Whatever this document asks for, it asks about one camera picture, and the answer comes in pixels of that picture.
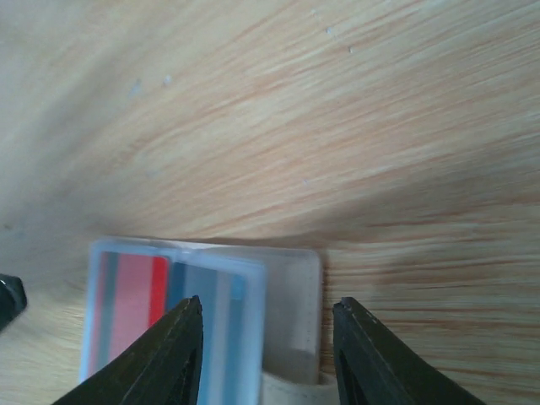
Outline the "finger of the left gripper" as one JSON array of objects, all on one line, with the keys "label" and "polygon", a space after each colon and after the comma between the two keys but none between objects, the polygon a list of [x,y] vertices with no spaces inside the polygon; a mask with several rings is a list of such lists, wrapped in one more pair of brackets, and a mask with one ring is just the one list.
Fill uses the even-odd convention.
[{"label": "finger of the left gripper", "polygon": [[27,297],[20,278],[0,276],[0,331],[2,332],[27,307]]}]

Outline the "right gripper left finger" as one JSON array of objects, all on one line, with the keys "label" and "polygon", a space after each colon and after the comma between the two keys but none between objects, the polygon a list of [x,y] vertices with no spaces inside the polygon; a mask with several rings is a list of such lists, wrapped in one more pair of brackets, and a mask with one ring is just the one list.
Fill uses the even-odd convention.
[{"label": "right gripper left finger", "polygon": [[55,404],[195,404],[202,359],[203,312],[195,295]]}]

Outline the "beige card holder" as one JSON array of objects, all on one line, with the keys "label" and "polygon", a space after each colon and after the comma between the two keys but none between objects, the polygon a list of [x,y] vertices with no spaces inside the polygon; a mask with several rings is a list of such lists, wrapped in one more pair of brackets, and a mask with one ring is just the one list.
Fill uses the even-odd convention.
[{"label": "beige card holder", "polygon": [[[336,404],[336,379],[320,370],[322,265],[310,250],[180,240],[104,238],[90,248],[89,278],[104,251],[165,257],[245,280],[235,404]],[[89,305],[89,279],[84,335]]]}]

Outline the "blue card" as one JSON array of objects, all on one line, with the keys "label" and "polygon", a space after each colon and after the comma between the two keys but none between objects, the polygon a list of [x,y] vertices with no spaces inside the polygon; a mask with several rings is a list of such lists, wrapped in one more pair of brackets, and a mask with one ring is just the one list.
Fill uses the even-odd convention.
[{"label": "blue card", "polygon": [[240,341],[245,280],[233,273],[176,262],[169,273],[165,309],[184,298],[202,305],[203,352],[197,402],[235,404],[240,370]]}]

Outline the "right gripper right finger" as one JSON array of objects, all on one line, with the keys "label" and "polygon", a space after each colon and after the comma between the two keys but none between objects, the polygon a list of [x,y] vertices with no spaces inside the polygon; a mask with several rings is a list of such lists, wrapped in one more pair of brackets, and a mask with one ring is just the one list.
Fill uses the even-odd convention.
[{"label": "right gripper right finger", "polygon": [[333,308],[333,349],[341,404],[481,404],[440,373],[352,297]]}]

